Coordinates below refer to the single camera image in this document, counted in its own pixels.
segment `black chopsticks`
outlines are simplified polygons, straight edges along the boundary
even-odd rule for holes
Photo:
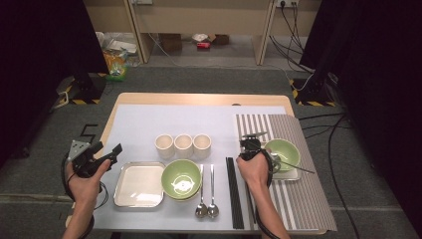
[[[234,229],[245,229],[243,224],[242,207],[239,198],[239,189],[236,180],[233,157],[226,157],[227,172],[229,176],[230,201],[232,203],[232,221]]]

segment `small white cup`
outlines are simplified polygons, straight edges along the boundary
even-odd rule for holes
[[[211,153],[211,137],[198,134],[193,138],[193,153],[198,159],[207,158]]]
[[[181,134],[174,140],[176,155],[181,159],[189,159],[193,155],[192,137],[188,134]]]
[[[169,134],[161,134],[155,139],[155,148],[158,155],[163,159],[168,159],[174,156],[173,137]]]

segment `striped mat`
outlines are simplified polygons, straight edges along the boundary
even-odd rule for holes
[[[259,137],[261,142],[274,138],[292,142],[301,154],[300,167],[316,171],[301,125],[296,118],[288,115],[236,115],[236,124],[239,140],[244,134],[266,131],[266,134]],[[317,173],[303,172],[298,180],[273,180],[270,192],[288,230],[337,230]],[[250,200],[249,203],[251,228],[258,229],[254,202]]]

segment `metal spoon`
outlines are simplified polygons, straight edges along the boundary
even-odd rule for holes
[[[196,207],[195,210],[195,215],[196,217],[202,218],[204,216],[206,216],[208,214],[208,208],[207,206],[204,204],[204,195],[203,195],[203,186],[204,186],[204,176],[203,176],[203,171],[204,171],[204,165],[201,164],[201,177],[202,177],[202,185],[201,185],[201,203],[199,203],[198,207]]]
[[[218,207],[214,203],[214,164],[211,164],[211,204],[208,206],[208,216],[214,218],[218,213]]]

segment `controller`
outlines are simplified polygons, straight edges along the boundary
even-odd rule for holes
[[[258,136],[264,135],[266,132],[257,132],[243,135],[242,140],[240,140],[240,146],[242,147],[242,152],[240,156],[246,160],[251,160],[255,155],[257,155],[261,149],[261,142],[258,139]]]
[[[122,152],[121,144],[119,143],[111,153],[95,159],[94,154],[102,148],[103,143],[100,141],[90,145],[88,142],[74,140],[69,151],[68,161],[72,162],[75,174],[84,178],[92,177],[106,159],[111,161],[107,171],[111,170],[111,166],[117,163],[117,156]]]
[[[240,145],[242,147],[242,152],[240,157],[244,160],[249,161],[254,158],[259,152],[264,154],[269,166],[269,172],[271,174],[277,173],[282,165],[276,159],[274,159],[265,149],[261,148],[261,142],[258,139],[259,136],[266,134],[266,132],[257,132],[243,135],[242,140],[240,140]]]

